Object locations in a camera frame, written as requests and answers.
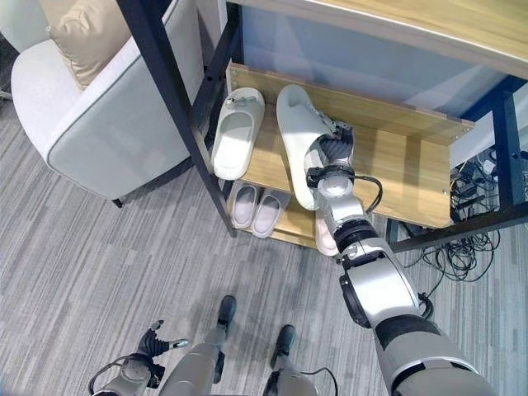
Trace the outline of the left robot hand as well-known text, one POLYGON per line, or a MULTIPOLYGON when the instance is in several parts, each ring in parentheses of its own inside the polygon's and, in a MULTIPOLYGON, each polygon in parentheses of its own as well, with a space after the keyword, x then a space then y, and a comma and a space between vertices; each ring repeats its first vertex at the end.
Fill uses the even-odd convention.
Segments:
POLYGON ((187 347, 190 340, 187 338, 180 338, 177 340, 167 341, 158 338, 158 330, 164 324, 162 319, 152 323, 144 335, 140 338, 137 352, 149 358, 161 356, 167 351, 187 347))

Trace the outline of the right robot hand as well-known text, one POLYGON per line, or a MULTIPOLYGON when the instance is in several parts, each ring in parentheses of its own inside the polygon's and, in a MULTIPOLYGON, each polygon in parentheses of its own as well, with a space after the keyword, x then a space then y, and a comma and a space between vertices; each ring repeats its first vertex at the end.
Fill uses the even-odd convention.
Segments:
POLYGON ((312 167, 340 165, 351 167, 354 150, 354 133, 351 125, 332 120, 331 133, 314 140, 304 156, 304 170, 312 167))

